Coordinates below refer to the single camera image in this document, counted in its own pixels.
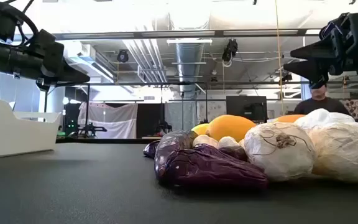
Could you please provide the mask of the large white garlic brown roots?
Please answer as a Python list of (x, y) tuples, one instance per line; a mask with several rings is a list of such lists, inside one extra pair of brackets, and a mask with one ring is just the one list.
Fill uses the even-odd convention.
[(294, 123), (264, 123), (251, 128), (244, 137), (244, 149), (250, 163), (263, 169), (273, 182), (310, 174), (316, 160), (310, 137)]

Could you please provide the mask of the small black ceiling device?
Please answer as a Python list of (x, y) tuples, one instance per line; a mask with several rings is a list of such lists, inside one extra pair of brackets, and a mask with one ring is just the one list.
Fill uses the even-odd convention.
[(121, 49), (117, 55), (117, 61), (120, 63), (126, 63), (129, 60), (127, 50)]

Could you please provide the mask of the large bright white garlic bulb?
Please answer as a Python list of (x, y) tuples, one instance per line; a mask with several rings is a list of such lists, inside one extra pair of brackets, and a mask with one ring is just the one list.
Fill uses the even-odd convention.
[(314, 128), (322, 128), (334, 123), (350, 124), (355, 123), (355, 119), (347, 114), (329, 112), (326, 109), (320, 108), (298, 118), (294, 122), (295, 125), (308, 131)]

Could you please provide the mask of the patterned chair back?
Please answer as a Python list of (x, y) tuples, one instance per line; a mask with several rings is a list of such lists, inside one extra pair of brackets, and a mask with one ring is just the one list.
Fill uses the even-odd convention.
[(358, 119), (358, 99), (353, 99), (353, 100), (346, 99), (346, 100), (340, 100), (340, 102), (345, 106), (349, 114), (354, 119)]

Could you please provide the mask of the pale yellow lemon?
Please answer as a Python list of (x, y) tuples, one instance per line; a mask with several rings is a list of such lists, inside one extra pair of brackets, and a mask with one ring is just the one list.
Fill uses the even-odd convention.
[(191, 130), (195, 132), (197, 135), (205, 135), (209, 128), (209, 123), (203, 123), (195, 126)]

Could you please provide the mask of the white hanging sheet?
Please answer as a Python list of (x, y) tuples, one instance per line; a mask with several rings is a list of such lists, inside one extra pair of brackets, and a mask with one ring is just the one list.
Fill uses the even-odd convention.
[(105, 103), (86, 103), (79, 107), (78, 124), (85, 124), (86, 112), (88, 122), (94, 126), (101, 126), (106, 132), (96, 131), (98, 139), (135, 139), (138, 104), (126, 104), (117, 108)]

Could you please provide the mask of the white ceiling light fixture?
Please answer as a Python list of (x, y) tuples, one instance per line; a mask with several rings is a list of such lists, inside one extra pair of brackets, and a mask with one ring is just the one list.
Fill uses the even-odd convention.
[(184, 39), (167, 39), (167, 44), (212, 44), (212, 39), (194, 39), (194, 38), (184, 38)]

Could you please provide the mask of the grey hanging sheet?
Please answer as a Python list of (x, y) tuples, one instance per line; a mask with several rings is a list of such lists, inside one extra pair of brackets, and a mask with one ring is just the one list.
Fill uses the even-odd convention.
[[(165, 120), (173, 131), (181, 129), (181, 102), (165, 104)], [(197, 123), (196, 106), (194, 101), (184, 101), (184, 130), (190, 130)]]

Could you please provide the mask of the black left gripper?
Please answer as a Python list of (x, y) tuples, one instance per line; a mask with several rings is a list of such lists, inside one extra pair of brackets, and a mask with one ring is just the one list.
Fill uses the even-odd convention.
[(45, 30), (28, 46), (14, 47), (0, 43), (0, 73), (33, 79), (44, 88), (56, 83), (89, 82), (87, 73), (65, 62), (63, 51), (64, 46)]

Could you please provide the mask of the person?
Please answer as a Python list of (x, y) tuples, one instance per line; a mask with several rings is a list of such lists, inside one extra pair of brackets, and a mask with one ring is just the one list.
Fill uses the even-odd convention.
[(327, 86), (312, 88), (311, 98), (301, 101), (295, 107), (295, 114), (309, 114), (317, 109), (325, 109), (329, 112), (350, 115), (346, 107), (337, 99), (326, 96)]

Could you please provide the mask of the large cream garlic bulb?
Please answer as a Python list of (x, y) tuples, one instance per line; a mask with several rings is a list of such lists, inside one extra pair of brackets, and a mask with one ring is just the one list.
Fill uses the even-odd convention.
[(358, 127), (331, 123), (308, 132), (316, 160), (312, 173), (343, 182), (358, 182)]

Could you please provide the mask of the black background robot stand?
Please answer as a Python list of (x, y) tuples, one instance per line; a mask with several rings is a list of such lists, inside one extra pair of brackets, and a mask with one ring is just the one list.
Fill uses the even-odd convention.
[(79, 124), (74, 132), (71, 132), (67, 138), (70, 139), (94, 139), (97, 138), (97, 132), (107, 132), (108, 130), (102, 126), (90, 124)]

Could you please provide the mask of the black computer monitor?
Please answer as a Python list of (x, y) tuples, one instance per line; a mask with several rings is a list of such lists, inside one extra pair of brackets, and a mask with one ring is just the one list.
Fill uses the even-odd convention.
[(267, 99), (265, 96), (227, 96), (226, 113), (242, 116), (255, 123), (266, 123)]

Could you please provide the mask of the thin black frame bar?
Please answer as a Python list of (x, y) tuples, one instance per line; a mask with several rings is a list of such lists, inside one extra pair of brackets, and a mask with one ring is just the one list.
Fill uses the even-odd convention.
[[(358, 84), (358, 80), (328, 81), (327, 84)], [(127, 83), (58, 83), (56, 87), (63, 86), (149, 86), (149, 85), (279, 85), (280, 82), (127, 82)]]

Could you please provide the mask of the large orange-yellow lemon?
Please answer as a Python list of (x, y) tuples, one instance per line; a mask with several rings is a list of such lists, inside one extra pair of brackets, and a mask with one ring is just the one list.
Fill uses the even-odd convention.
[(256, 124), (247, 118), (225, 114), (214, 118), (209, 123), (206, 134), (217, 141), (229, 136), (239, 142), (255, 126)]

